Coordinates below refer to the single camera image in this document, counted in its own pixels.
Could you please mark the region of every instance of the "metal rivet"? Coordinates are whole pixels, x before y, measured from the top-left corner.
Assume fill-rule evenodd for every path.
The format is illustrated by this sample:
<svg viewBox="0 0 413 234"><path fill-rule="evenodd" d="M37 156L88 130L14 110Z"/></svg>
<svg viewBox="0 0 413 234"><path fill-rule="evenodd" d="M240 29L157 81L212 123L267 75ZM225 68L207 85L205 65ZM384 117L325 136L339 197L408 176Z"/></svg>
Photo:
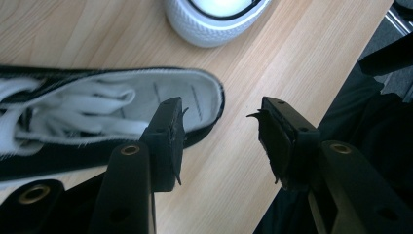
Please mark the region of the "metal rivet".
<svg viewBox="0 0 413 234"><path fill-rule="evenodd" d="M38 202L46 197L50 191L51 188L45 184L34 185L19 196L19 202L25 205Z"/></svg>
<svg viewBox="0 0 413 234"><path fill-rule="evenodd" d="M352 153L352 149L344 144L334 143L330 145L330 149L336 151L337 153L341 154L350 154Z"/></svg>
<svg viewBox="0 0 413 234"><path fill-rule="evenodd" d="M132 155L139 152L140 148L136 145L128 145L121 149L123 155Z"/></svg>

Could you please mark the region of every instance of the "wooden surface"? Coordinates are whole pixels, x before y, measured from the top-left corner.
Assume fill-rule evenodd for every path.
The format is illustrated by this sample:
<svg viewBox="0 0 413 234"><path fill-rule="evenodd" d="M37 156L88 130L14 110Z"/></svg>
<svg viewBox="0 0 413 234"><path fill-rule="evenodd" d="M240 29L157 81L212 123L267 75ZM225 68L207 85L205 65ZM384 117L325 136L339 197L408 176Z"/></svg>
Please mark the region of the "wooden surface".
<svg viewBox="0 0 413 234"><path fill-rule="evenodd" d="M172 65L215 74L226 91L224 114L185 150L182 186L156 195L158 232L251 233L280 187L257 140L257 121L245 116L269 96L317 125L392 2L275 0L236 40L201 49L171 29L161 0L6 0L0 1L0 63ZM68 188L102 170L56 177ZM1 200L13 189L3 189Z"/></svg>

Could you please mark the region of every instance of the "wooden table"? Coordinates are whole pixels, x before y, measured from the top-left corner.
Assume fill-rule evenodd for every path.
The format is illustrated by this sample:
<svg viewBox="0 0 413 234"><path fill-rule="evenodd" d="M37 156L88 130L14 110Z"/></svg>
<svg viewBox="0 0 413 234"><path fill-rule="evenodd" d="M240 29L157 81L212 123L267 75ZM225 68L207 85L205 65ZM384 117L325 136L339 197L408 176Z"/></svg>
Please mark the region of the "wooden table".
<svg viewBox="0 0 413 234"><path fill-rule="evenodd" d="M317 125L392 0L275 0L245 34L201 49L161 0L0 1L0 63L202 68L224 84L222 119L185 150L182 186L156 194L159 233L251 233L280 189L247 114L269 96ZM104 168L56 175L66 188ZM17 184L1 191L1 201Z"/></svg>

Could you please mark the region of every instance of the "shoelace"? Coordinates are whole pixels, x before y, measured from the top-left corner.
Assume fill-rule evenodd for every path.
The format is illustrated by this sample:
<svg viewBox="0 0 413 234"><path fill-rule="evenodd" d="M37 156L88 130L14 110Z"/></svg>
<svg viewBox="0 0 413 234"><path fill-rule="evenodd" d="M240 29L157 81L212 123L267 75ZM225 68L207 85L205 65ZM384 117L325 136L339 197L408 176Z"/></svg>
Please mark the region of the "shoelace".
<svg viewBox="0 0 413 234"><path fill-rule="evenodd" d="M40 81L32 78L0 79L0 103L21 91L34 91ZM21 115L30 109L28 127L38 136L74 138L89 135L133 135L143 133L147 122L128 120L122 117L122 108L135 98L135 90L125 84L87 81L73 85L28 108L8 107L0 114L0 156L29 156L38 152L41 142L27 143L24 126L19 123Z"/></svg>

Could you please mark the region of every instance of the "white shoelace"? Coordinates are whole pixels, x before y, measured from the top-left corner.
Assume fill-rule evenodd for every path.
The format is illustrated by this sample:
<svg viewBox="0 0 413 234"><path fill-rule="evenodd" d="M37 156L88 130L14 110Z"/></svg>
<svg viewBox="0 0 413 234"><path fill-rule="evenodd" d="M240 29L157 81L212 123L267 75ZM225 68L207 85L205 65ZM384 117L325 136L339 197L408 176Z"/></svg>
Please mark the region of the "white shoelace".
<svg viewBox="0 0 413 234"><path fill-rule="evenodd" d="M40 82L32 78L0 79L0 103L15 93L34 91L39 86ZM28 131L38 136L60 138L80 138L80 133L140 137L147 122L114 114L134 98L135 90L125 84L82 82L29 106L32 115ZM27 143L16 137L27 131L19 123L26 110L27 107L8 107L3 114L0 112L0 156L29 156L42 148L41 142Z"/></svg>

